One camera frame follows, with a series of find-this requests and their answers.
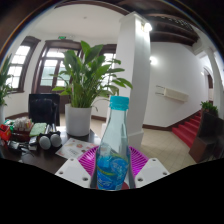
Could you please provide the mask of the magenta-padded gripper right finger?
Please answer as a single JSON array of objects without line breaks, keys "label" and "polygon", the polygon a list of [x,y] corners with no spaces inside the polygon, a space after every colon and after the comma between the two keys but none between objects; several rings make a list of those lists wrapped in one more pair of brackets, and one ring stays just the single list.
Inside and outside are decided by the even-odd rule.
[{"label": "magenta-padded gripper right finger", "polygon": [[169,171],[157,158],[148,158],[139,150],[130,149],[129,186],[140,188],[169,175]]}]

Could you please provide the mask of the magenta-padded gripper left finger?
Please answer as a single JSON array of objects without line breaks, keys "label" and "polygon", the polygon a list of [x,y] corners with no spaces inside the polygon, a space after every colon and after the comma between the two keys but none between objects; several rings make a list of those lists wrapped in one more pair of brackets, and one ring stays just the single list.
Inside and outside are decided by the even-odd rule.
[{"label": "magenta-padded gripper left finger", "polygon": [[69,158],[55,175],[84,188],[95,188],[95,154],[97,149],[98,147],[95,146],[78,158]]}]

